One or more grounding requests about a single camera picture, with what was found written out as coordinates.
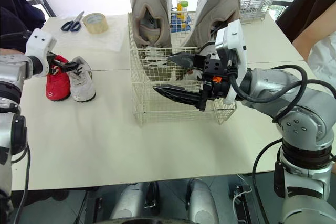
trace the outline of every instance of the white wire basket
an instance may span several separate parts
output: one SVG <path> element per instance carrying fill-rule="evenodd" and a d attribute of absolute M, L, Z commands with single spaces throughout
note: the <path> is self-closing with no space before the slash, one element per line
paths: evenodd
<path fill-rule="evenodd" d="M 172 12 L 172 47 L 150 49 L 137 48 L 133 39 L 131 14 L 128 15 L 133 113 L 140 125 L 151 122 L 178 121 L 215 121 L 222 124 L 234 113 L 236 103 L 226 105 L 223 103 L 223 99 L 208 101 L 206 110 L 201 112 L 191 105 L 171 101 L 153 89 L 153 86 L 157 84 L 170 84 L 184 87 L 189 91 L 199 92 L 200 90 L 201 82 L 184 80 L 184 76 L 191 73 L 188 72 L 188 69 L 166 61 L 164 68 L 148 66 L 148 59 L 158 63 L 164 57 L 177 52 L 184 51 L 191 54 L 196 52 L 196 47 L 179 47 L 193 29 L 195 12 L 187 13 L 188 19 L 185 25 L 178 21 L 178 15 L 180 14 Z"/>
<path fill-rule="evenodd" d="M 256 19 L 264 20 L 273 0 L 241 0 L 241 23 L 249 23 Z"/>

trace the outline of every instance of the scissors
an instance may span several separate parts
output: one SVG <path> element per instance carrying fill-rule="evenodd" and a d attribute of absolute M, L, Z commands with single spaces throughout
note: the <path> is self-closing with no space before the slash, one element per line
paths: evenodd
<path fill-rule="evenodd" d="M 68 30 L 78 31 L 81 27 L 80 19 L 82 18 L 83 14 L 84 14 L 84 11 L 81 12 L 75 20 L 66 22 L 64 25 L 62 25 L 61 30 L 62 31 L 68 31 Z"/>

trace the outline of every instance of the white sneaker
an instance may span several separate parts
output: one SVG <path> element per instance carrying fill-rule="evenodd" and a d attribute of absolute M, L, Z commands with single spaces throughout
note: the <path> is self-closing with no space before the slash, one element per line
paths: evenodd
<path fill-rule="evenodd" d="M 80 56 L 75 57 L 72 61 L 79 65 L 76 70 L 70 72 L 71 96 L 77 102 L 91 101 L 96 96 L 91 68 Z"/>
<path fill-rule="evenodd" d="M 151 81 L 168 81 L 173 64 L 166 60 L 171 54 L 170 13 L 172 0 L 131 0 L 132 32 L 139 57 Z"/>
<path fill-rule="evenodd" d="M 198 0 L 194 29 L 181 47 L 203 47 L 214 41 L 217 30 L 239 19 L 240 0 Z"/>

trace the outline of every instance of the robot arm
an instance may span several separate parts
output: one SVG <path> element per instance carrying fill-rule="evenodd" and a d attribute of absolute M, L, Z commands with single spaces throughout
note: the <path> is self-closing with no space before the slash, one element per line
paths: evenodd
<path fill-rule="evenodd" d="M 12 156 L 27 147 L 26 119 L 20 115 L 24 81 L 32 76 L 43 77 L 52 72 L 51 64 L 61 71 L 77 68 L 75 62 L 56 61 L 51 53 L 56 40 L 51 34 L 35 29 L 27 42 L 25 55 L 0 56 L 0 222 L 13 211 Z"/>
<path fill-rule="evenodd" d="M 171 85 L 155 86 L 161 95 L 201 111 L 205 110 L 206 100 L 223 98 L 227 104 L 238 100 L 276 119 L 282 147 L 274 188 L 285 199 L 281 223 L 336 223 L 336 211 L 326 202 L 332 169 L 335 98 L 303 87 L 304 93 L 295 106 L 281 115 L 297 99 L 302 89 L 298 86 L 303 82 L 281 69 L 246 71 L 246 46 L 239 20 L 218 31 L 216 42 L 209 42 L 199 55 L 182 52 L 168 59 L 185 68 L 192 65 L 191 68 L 202 70 L 203 86 L 199 93 Z"/>

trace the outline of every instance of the tape roll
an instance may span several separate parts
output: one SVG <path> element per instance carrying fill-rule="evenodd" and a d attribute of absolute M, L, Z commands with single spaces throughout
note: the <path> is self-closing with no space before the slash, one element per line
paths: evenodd
<path fill-rule="evenodd" d="M 91 13 L 86 15 L 83 18 L 83 23 L 91 34 L 100 34 L 109 28 L 105 15 L 101 13 Z"/>

